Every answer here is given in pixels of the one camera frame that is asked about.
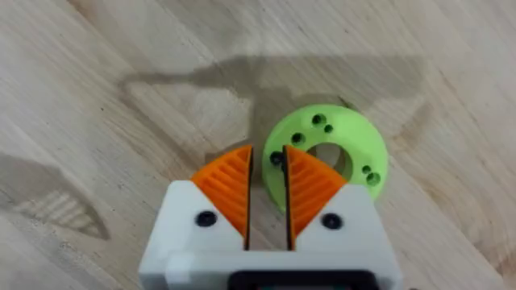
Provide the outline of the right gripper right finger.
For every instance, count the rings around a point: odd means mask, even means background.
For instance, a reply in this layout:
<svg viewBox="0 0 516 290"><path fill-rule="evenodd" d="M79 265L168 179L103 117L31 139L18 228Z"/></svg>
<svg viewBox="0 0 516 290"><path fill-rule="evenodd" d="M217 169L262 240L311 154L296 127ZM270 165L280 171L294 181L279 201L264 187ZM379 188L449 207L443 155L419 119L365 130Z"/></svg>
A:
<svg viewBox="0 0 516 290"><path fill-rule="evenodd" d="M387 255L393 247L368 188L285 146L287 249Z"/></svg>

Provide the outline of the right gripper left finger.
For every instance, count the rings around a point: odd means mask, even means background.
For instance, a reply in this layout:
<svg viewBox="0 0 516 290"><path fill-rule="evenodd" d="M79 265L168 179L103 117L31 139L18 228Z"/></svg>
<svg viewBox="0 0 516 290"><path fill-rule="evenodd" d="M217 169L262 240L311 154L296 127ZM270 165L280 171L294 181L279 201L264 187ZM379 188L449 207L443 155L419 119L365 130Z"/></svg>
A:
<svg viewBox="0 0 516 290"><path fill-rule="evenodd" d="M249 249L253 149L245 145L214 159L164 195L150 236L150 251Z"/></svg>

